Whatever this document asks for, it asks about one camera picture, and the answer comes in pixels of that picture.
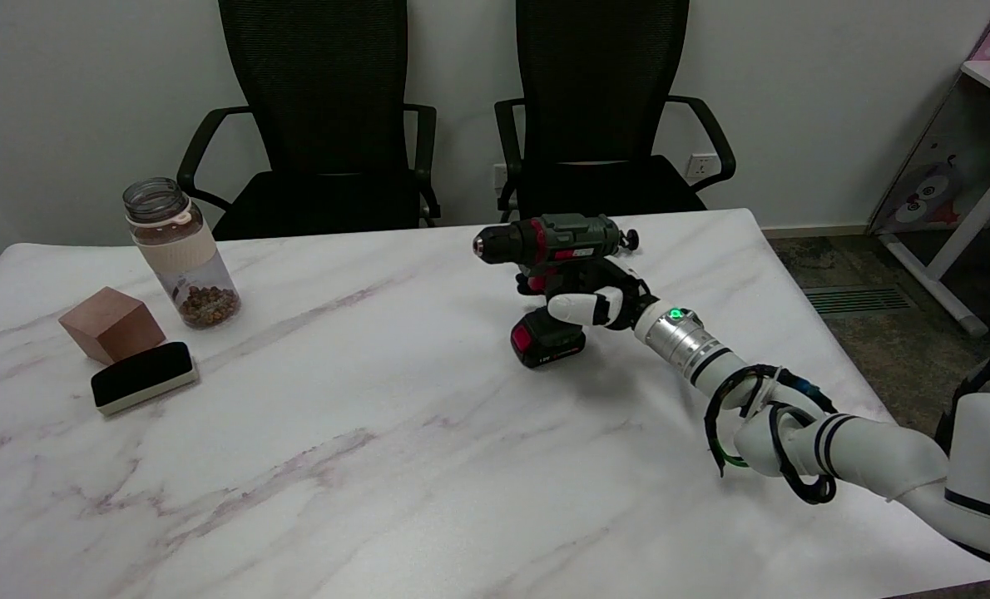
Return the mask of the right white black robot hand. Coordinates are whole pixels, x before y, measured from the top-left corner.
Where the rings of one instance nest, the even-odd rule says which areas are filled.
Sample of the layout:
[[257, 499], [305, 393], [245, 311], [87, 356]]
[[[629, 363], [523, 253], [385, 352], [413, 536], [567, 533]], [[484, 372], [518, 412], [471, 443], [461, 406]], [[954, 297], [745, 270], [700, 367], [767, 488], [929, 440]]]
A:
[[530, 276], [517, 273], [520, 295], [544, 297], [541, 312], [565, 326], [633, 329], [657, 302], [638, 273], [616, 255], [557, 265]]

